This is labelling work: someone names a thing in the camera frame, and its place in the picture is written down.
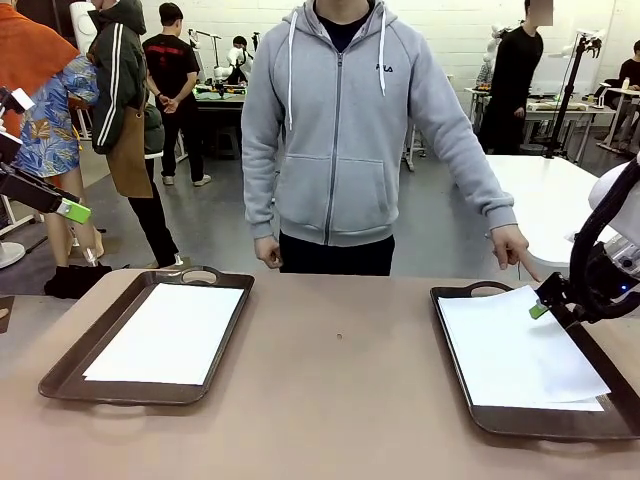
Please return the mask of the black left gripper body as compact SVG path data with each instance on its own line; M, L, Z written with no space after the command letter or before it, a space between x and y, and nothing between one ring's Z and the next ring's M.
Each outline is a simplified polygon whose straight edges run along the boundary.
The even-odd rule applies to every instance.
M24 176L18 174L11 166L1 164L1 194L17 201L32 200L38 190Z

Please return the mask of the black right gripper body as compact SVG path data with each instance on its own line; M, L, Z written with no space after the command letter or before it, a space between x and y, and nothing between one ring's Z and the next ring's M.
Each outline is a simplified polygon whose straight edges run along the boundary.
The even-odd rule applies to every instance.
M589 265L589 283L605 305L624 306L628 313L639 307L639 280L616 266L609 257L598 257Z

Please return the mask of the person's left hand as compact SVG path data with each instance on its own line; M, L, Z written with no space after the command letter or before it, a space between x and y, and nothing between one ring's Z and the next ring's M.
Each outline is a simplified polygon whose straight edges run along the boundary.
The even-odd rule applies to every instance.
M529 242L517 225L505 225L490 230L493 253L501 270L521 265L534 281L540 281L535 264L529 253Z

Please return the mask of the person's right hand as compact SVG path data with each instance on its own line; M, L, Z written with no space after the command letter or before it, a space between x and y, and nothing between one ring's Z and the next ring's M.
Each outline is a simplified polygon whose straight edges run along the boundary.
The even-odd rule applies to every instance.
M283 266L280 245L273 235L255 239L254 251L256 258L269 269L280 269Z

